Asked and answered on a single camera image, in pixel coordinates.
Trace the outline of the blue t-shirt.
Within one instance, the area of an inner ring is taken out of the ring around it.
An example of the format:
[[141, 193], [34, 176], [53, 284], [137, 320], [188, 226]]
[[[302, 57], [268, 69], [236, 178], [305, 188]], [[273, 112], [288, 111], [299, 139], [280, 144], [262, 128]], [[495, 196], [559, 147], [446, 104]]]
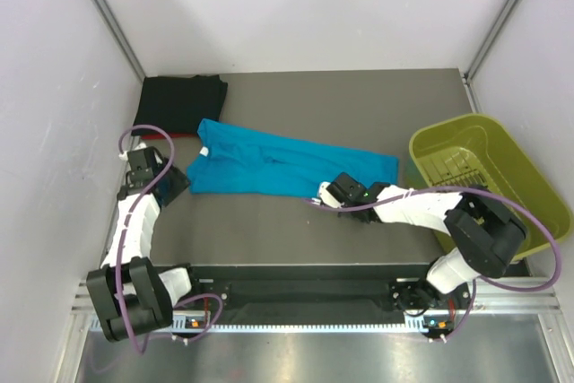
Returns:
[[310, 198], [341, 173], [364, 185], [395, 184], [393, 155], [319, 144], [204, 119], [202, 147], [187, 167], [194, 194], [261, 194]]

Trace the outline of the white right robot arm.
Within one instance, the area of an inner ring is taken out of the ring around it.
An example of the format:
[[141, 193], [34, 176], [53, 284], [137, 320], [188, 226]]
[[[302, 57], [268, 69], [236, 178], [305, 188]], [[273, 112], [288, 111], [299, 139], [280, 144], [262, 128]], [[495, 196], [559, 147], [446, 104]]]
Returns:
[[322, 205], [353, 208], [366, 223], [403, 223], [449, 236], [454, 248], [439, 257], [415, 291], [426, 307], [437, 308], [464, 283], [480, 276], [499, 279], [526, 239], [527, 228], [503, 203], [464, 192], [420, 194], [384, 182], [365, 187], [342, 173], [319, 186]]

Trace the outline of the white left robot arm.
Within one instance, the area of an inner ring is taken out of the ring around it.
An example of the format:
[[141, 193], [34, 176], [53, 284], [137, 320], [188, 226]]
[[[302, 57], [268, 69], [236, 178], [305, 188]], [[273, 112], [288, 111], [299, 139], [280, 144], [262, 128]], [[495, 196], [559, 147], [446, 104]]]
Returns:
[[187, 269], [159, 272], [151, 261], [155, 223], [187, 190], [187, 177], [153, 146], [140, 144], [123, 156], [128, 171], [117, 193], [112, 243], [100, 268], [86, 278], [100, 328], [110, 342], [167, 327], [177, 302], [190, 309], [204, 295], [202, 284]]

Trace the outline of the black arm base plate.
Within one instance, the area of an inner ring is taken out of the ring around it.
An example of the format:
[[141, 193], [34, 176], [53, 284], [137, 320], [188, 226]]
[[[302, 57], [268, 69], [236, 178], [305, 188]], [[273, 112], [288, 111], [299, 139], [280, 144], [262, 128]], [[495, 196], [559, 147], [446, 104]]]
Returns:
[[425, 264], [193, 265], [188, 273], [194, 294], [222, 298], [222, 325], [390, 324], [421, 310], [465, 310], [465, 285], [431, 307], [420, 301], [415, 288], [427, 270]]

